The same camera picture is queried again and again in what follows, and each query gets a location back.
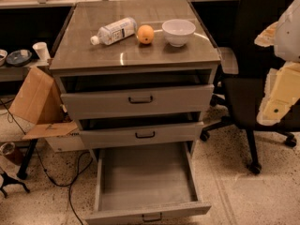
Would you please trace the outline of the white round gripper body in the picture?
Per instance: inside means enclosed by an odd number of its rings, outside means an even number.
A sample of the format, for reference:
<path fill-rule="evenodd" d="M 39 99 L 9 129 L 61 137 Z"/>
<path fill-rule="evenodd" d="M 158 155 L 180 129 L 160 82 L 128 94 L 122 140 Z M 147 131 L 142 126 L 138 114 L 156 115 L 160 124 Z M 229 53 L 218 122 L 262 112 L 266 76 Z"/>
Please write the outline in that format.
<path fill-rule="evenodd" d="M 285 61 L 300 62 L 300 0 L 293 0 L 277 22 L 274 51 Z"/>

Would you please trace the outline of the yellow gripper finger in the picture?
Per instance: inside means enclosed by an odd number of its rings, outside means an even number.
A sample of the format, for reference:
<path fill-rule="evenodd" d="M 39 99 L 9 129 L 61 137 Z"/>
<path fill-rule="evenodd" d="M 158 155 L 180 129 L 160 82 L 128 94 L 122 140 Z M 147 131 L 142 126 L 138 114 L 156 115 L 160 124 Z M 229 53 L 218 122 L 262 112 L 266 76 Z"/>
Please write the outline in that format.
<path fill-rule="evenodd" d="M 300 99 L 300 64 L 286 62 L 280 69 L 271 68 L 266 77 L 257 122 L 273 126 Z"/>
<path fill-rule="evenodd" d="M 277 22 L 273 22 L 266 27 L 254 40 L 254 43 L 261 47 L 269 47 L 274 45 Z"/>

